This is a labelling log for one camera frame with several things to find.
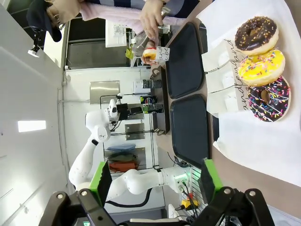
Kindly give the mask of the right gripper black-green right finger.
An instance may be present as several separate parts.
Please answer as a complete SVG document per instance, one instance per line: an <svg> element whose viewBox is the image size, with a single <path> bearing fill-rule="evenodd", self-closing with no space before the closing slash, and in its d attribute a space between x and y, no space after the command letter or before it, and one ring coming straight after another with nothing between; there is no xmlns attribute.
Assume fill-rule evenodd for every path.
<svg viewBox="0 0 301 226"><path fill-rule="evenodd" d="M231 217L243 226L274 225L262 192L256 188L241 192L224 186L213 160L203 160L198 183L206 207L191 223L193 226L218 226Z"/></svg>

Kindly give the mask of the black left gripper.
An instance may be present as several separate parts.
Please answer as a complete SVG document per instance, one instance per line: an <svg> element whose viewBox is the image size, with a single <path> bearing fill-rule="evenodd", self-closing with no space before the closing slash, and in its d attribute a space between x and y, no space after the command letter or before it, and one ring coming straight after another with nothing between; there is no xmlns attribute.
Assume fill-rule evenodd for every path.
<svg viewBox="0 0 301 226"><path fill-rule="evenodd" d="M133 107L128 109L128 104L119 104L117 105L117 111L119 115L119 120L127 120L128 112L130 113L138 113L138 114L131 114L129 116L144 116L141 107Z"/></svg>

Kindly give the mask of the right gripper black-green left finger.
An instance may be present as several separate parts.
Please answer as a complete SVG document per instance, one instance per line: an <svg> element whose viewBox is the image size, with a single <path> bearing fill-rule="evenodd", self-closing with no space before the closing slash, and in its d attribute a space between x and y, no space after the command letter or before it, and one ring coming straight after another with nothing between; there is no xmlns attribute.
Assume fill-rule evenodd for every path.
<svg viewBox="0 0 301 226"><path fill-rule="evenodd" d="M111 173L107 162L101 162L88 188L72 195L55 192L46 205L47 226L72 226L78 218L87 217L92 226L115 226L116 223L105 210Z"/></svg>

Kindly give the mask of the person's right hand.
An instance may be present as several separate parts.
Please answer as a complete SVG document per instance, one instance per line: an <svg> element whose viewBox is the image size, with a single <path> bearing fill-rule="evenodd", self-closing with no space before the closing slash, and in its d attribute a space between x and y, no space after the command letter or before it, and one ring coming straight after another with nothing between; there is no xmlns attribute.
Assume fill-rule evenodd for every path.
<svg viewBox="0 0 301 226"><path fill-rule="evenodd" d="M140 21L146 35L155 40L158 36L158 26L163 24L161 10L163 0L146 0L140 13Z"/></svg>

